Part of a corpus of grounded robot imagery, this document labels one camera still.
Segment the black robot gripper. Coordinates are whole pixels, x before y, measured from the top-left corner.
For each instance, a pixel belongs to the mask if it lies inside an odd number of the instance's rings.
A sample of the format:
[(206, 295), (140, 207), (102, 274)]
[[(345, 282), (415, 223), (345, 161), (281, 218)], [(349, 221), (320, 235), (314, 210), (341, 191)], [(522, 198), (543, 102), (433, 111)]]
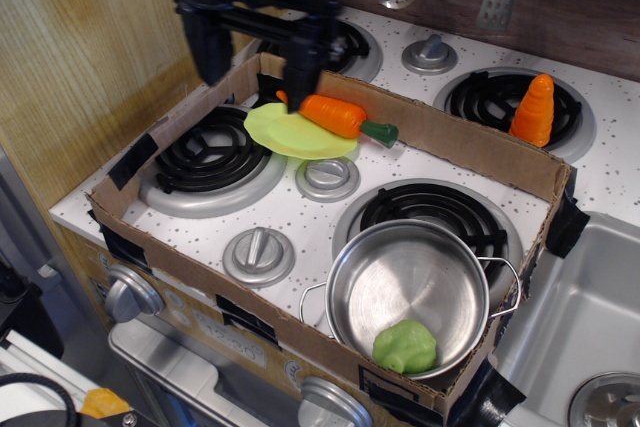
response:
[(284, 90), (289, 114), (316, 91), (337, 51), (337, 0), (174, 0), (201, 80), (214, 85), (231, 68), (231, 34), (284, 43)]

